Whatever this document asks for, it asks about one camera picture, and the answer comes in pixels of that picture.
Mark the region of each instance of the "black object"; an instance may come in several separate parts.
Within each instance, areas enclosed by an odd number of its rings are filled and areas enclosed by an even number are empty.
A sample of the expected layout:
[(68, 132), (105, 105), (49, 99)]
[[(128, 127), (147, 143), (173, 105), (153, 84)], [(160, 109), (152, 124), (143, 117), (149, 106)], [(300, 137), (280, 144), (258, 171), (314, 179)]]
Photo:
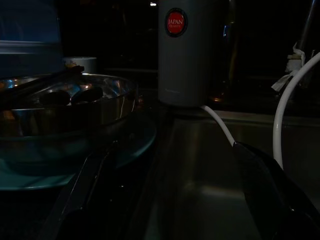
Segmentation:
[(39, 102), (45, 106), (66, 106), (70, 103), (70, 95), (63, 90), (46, 92), (39, 97)]
[[(61, 191), (38, 240), (87, 240), (101, 236), (104, 206), (109, 199), (118, 142), (88, 156)], [(95, 205), (89, 205), (94, 199)]]
[(260, 150), (235, 143), (246, 203), (263, 240), (319, 240), (320, 214), (278, 163)]
[(74, 66), (51, 75), (38, 78), (36, 80), (21, 84), (19, 86), (8, 88), (0, 92), (0, 111), (9, 110), (14, 107), (17, 101), (20, 101), (38, 91), (44, 90), (53, 84), (81, 74), (85, 68), (83, 66)]
[(99, 100), (104, 95), (101, 87), (94, 86), (89, 89), (78, 91), (72, 98), (71, 104), (78, 104), (81, 102), (91, 103), (96, 100)]

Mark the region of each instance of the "stainless steel sink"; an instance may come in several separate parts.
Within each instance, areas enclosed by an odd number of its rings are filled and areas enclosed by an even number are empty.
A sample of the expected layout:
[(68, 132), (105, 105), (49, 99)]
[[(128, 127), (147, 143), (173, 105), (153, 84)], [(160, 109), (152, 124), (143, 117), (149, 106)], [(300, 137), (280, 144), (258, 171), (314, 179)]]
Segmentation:
[[(272, 156), (273, 116), (217, 113), (237, 142)], [(287, 117), (283, 124), (285, 172), (320, 209), (320, 119)], [(232, 149), (209, 115), (201, 110), (178, 113), (163, 142), (156, 210), (150, 216), (156, 219), (159, 239), (261, 239), (241, 190)]]

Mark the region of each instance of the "white cup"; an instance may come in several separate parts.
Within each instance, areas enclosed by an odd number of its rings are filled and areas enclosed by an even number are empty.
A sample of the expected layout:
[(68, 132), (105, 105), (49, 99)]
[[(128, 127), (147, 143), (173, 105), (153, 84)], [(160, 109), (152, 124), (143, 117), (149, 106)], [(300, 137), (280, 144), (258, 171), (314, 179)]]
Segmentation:
[(84, 67), (84, 73), (97, 73), (97, 58), (91, 56), (68, 56), (63, 58), (64, 66), (72, 68), (74, 66)]

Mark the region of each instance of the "metal bowl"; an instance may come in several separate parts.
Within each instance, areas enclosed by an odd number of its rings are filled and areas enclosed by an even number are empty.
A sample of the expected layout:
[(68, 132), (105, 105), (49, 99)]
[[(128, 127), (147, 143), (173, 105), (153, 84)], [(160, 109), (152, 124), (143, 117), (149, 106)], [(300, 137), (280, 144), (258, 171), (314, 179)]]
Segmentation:
[[(41, 76), (0, 80), (0, 91)], [(73, 101), (79, 92), (101, 88), (98, 99)], [(67, 105), (43, 104), (43, 95), (65, 91)], [(137, 85), (127, 79), (83, 73), (37, 92), (0, 112), (0, 159), (10, 163), (46, 164), (85, 156), (115, 137), (135, 107)]]

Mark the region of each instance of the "japan quality label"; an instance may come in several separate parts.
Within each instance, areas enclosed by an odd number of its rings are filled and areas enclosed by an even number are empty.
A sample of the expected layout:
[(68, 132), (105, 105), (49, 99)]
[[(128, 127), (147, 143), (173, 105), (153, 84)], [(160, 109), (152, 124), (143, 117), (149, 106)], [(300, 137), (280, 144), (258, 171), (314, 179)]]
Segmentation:
[(165, 18), (165, 29), (169, 36), (181, 36), (186, 31), (187, 26), (187, 15), (182, 9), (173, 8), (167, 13)]

